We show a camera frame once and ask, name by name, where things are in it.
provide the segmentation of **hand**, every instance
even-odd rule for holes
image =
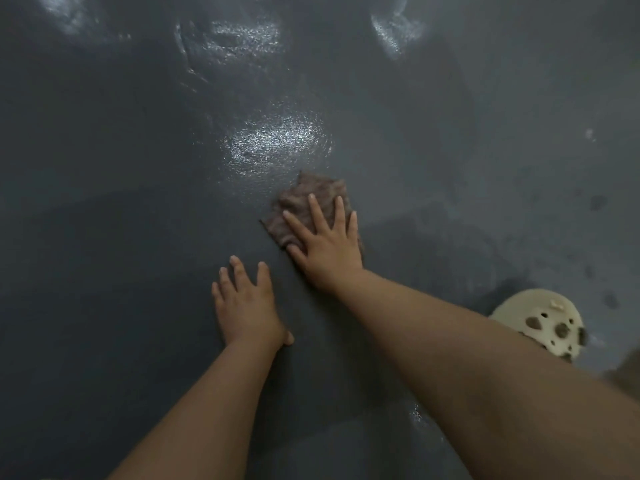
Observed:
[[[286,210],[283,213],[287,224],[307,247],[307,254],[295,244],[290,244],[287,251],[313,285],[322,291],[336,293],[341,280],[348,278],[354,271],[362,270],[362,256],[358,247],[358,218],[352,212],[347,229],[344,202],[342,197],[336,197],[335,222],[331,229],[313,194],[309,195],[309,206],[316,234],[292,213]]]
[[[269,267],[258,263],[257,286],[253,286],[242,261],[235,256],[229,261],[234,268],[236,285],[231,282],[227,268],[223,267],[220,268],[220,284],[213,282],[211,286],[225,343],[248,340],[273,346],[275,350],[282,345],[292,345],[293,335],[276,312]]]

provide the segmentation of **finger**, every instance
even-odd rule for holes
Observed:
[[[347,237],[351,242],[358,241],[358,215],[354,210],[349,216],[349,229],[347,230]]]
[[[270,291],[273,289],[271,284],[271,273],[269,272],[269,266],[267,263],[260,261],[258,263],[258,288]]]
[[[297,247],[295,244],[290,244],[287,246],[287,252],[300,269],[304,270],[307,268],[307,256],[302,252],[302,249]]]
[[[216,304],[216,311],[217,313],[220,313],[222,306],[225,304],[225,299],[222,298],[222,293],[220,293],[220,287],[217,282],[213,282],[211,285],[211,295],[213,296],[213,301]]]
[[[296,338],[293,336],[293,333],[290,331],[287,331],[287,336],[284,339],[284,345],[286,346],[293,345],[293,342],[295,341],[296,341]]]
[[[289,227],[291,227],[291,230],[298,237],[300,241],[304,242],[305,244],[308,244],[309,241],[313,239],[314,233],[311,232],[307,228],[307,226],[302,224],[302,222],[300,222],[300,220],[298,220],[298,218],[295,217],[290,211],[285,210],[282,213],[282,217],[284,217],[284,220],[287,222],[287,224],[289,224]]]
[[[244,264],[242,264],[239,257],[231,256],[229,258],[229,263],[231,263],[231,266],[234,268],[234,278],[236,280],[236,289],[238,291],[243,291],[250,286],[253,286],[249,276],[244,270]]]
[[[329,229],[329,224],[326,223],[318,199],[316,199],[316,196],[313,194],[309,194],[309,207],[311,208],[311,217],[313,217],[314,224],[316,225],[316,233],[328,233],[331,229]]]
[[[345,234],[347,232],[344,217],[344,201],[340,195],[335,198],[335,220],[333,222],[333,230],[337,230],[341,234]]]
[[[236,292],[234,284],[229,279],[229,271],[226,267],[220,268],[220,289],[222,290],[222,296],[226,299]]]

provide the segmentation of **gray floor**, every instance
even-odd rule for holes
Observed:
[[[0,0],[0,477],[98,479],[220,352],[209,283],[273,268],[296,345],[249,477],[464,478],[257,220],[345,177],[367,265],[640,337],[640,0]]]

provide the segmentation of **gray epoxy floor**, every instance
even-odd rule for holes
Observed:
[[[640,0],[0,0],[0,477],[98,479],[273,268],[251,478],[458,478],[366,334],[257,220],[345,177],[367,265],[489,313],[569,296],[599,373],[640,337]]]

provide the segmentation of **forearm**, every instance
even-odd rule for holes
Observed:
[[[169,411],[109,480],[241,479],[273,347],[236,342]]]
[[[373,273],[338,290],[476,478],[640,471],[640,408],[627,398],[500,324]]]

